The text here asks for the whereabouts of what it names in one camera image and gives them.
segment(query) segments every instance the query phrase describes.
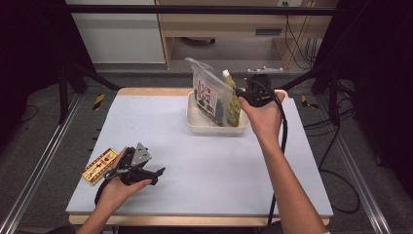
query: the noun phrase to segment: white cabinet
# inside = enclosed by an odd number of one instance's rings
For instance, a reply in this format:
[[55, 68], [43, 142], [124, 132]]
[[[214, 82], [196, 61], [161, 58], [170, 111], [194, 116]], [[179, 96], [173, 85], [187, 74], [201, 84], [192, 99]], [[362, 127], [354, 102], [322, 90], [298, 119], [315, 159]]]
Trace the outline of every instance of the white cabinet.
[[[153, 0], [66, 0], [67, 4], [154, 5]], [[155, 14], [72, 14], [93, 63], [165, 63]]]

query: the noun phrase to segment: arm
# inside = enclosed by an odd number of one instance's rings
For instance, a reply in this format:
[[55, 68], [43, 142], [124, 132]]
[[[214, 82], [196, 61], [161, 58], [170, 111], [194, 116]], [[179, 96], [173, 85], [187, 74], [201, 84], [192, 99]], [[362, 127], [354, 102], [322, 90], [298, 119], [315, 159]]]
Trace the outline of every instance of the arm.
[[[119, 154], [113, 165], [118, 164], [124, 152], [125, 150]], [[113, 215], [132, 194], [150, 184], [151, 181], [151, 179], [146, 179], [126, 186], [118, 177], [112, 178], [103, 189], [94, 211], [76, 233], [99, 234], [109, 217]]]
[[279, 143], [282, 117], [272, 101], [252, 107], [240, 97], [264, 155], [270, 180], [277, 198], [284, 233], [325, 233], [326, 228], [303, 187], [290, 168]]

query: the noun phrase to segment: forearm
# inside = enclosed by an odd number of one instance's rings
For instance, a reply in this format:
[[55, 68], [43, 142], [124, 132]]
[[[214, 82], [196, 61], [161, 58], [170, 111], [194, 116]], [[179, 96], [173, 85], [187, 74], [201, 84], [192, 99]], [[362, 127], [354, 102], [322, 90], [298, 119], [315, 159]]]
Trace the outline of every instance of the forearm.
[[111, 209], [97, 206], [76, 234], [100, 234], [112, 213]]
[[258, 139], [273, 184], [284, 233], [324, 233], [325, 226], [275, 139]]

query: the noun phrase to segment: white tray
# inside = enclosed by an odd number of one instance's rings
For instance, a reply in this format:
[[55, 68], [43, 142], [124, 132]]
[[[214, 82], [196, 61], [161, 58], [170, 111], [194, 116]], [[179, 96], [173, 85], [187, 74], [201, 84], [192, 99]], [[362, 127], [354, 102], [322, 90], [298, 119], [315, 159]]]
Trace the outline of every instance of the white tray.
[[191, 132], [202, 136], [227, 136], [235, 137], [244, 133], [246, 126], [249, 124], [249, 119], [245, 112], [241, 110], [240, 124], [238, 127], [219, 127], [212, 122], [200, 110], [195, 102], [194, 92], [188, 95], [188, 108], [186, 110], [186, 118]]

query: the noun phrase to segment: bag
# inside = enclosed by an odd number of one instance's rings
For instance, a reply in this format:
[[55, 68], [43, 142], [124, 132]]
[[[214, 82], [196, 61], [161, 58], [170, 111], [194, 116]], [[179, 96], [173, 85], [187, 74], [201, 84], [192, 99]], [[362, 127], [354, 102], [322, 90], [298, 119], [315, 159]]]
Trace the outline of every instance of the bag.
[[208, 64], [193, 58], [185, 60], [194, 70], [194, 97], [201, 111], [218, 126], [238, 127], [240, 105], [234, 97], [235, 87], [227, 84], [223, 74]]

